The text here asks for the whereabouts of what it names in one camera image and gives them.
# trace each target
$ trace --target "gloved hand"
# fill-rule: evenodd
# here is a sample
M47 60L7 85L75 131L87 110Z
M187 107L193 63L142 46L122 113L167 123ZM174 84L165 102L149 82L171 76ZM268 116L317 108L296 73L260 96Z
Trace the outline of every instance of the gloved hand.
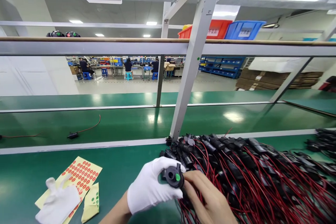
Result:
M132 214L147 210L160 202L183 197L181 189L173 188L168 184L160 184L158 181L162 170L169 166L176 167L178 163L180 164L174 159L160 157L143 166L127 191L127 203ZM181 171L186 172L183 165L181 165Z

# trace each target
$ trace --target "worker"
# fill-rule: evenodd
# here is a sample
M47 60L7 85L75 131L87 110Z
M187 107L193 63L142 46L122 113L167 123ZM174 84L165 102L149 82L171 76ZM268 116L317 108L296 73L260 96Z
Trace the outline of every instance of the worker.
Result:
M130 58L127 58L125 65L125 72L131 72L132 73L132 79L133 79L133 71L132 71L132 62Z
M150 66L153 66L153 69L151 70L151 72L159 72L159 58L156 57L155 61L152 61L150 63Z
M89 69L89 63L87 62L87 59L83 60L83 58L79 58L79 65L82 69L82 72L89 72L93 79L94 71L92 69Z
M176 167L178 163L181 164L174 159L160 157L145 164L135 181L100 224L125 224L132 215L148 210L160 202L183 198L181 189L160 184L158 181L163 169ZM201 224L237 224L226 198L203 173L188 171L183 176L185 191ZM198 198L195 189L202 194L205 205Z

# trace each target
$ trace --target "blue plastic bin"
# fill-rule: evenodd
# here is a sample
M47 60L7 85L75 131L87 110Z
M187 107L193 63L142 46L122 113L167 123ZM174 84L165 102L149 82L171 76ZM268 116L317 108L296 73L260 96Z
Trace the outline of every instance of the blue plastic bin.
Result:
M253 40L265 21L235 21L229 25L224 39Z

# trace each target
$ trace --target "stack of cardboard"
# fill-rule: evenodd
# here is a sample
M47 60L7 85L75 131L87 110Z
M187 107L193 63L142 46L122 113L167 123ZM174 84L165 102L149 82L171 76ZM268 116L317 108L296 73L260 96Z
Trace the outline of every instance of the stack of cardboard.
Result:
M255 71L244 68L237 83L239 90L274 90L278 89L290 73ZM322 72L301 73L290 85L290 89L309 89L315 85Z

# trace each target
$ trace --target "hand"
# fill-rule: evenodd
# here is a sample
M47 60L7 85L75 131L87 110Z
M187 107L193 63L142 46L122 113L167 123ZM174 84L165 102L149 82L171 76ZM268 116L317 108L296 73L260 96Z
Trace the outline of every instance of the hand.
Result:
M160 184L158 176L163 169L169 166L176 167L179 161L160 157L154 159L143 166L135 181L129 186L127 191L127 203L132 214L156 206L160 202L182 198L183 193L180 189L171 187L168 184Z
M184 174L184 188L202 224L237 224L224 195L200 171ZM198 198L194 187L202 194L205 206Z

